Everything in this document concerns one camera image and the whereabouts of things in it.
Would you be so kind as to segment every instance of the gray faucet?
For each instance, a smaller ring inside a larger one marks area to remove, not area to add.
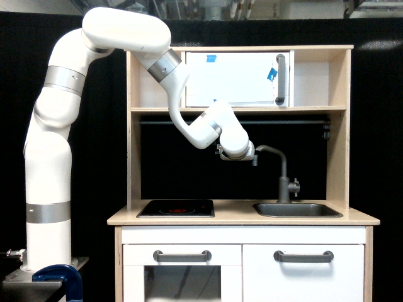
[[[256,148],[256,151],[267,151],[274,154],[277,154],[281,157],[281,176],[278,179],[278,201],[277,203],[292,203],[290,201],[290,193],[297,193],[300,191],[300,183],[297,179],[294,179],[294,182],[290,182],[290,179],[287,177],[287,159],[282,151],[275,149],[273,147],[269,147],[267,145],[260,145]],[[258,156],[255,155],[252,161],[252,165],[256,167],[258,165]]]

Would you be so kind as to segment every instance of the blue clamp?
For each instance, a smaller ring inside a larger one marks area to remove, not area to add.
[[[67,264],[47,266],[32,275],[32,281],[61,280],[67,302],[82,302],[82,280],[78,271]]]

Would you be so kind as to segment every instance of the cabinet handle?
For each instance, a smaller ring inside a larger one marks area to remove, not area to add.
[[[160,250],[156,250],[152,254],[156,262],[207,262],[212,258],[212,253],[204,250],[201,254],[163,254]]]
[[[276,61],[278,62],[278,96],[276,104],[282,105],[285,100],[285,57],[284,55],[277,55]]]
[[[334,258],[330,250],[324,252],[323,255],[285,255],[282,251],[277,250],[273,256],[278,262],[293,263],[330,263]]]

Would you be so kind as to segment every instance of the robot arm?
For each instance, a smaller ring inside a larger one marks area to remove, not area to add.
[[[57,42],[24,147],[30,270],[71,262],[72,158],[67,139],[78,116],[90,63],[109,55],[114,48],[131,51],[166,90],[169,114],[194,146],[206,148],[220,136],[227,158],[253,158],[253,144],[227,103],[217,101],[190,126],[184,122],[179,100],[189,72],[170,43],[171,33],[161,20],[110,8],[90,10],[82,29],[71,31]]]

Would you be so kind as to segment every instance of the sink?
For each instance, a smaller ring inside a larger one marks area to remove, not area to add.
[[[253,206],[259,215],[267,217],[343,217],[343,214],[317,203],[256,203]]]

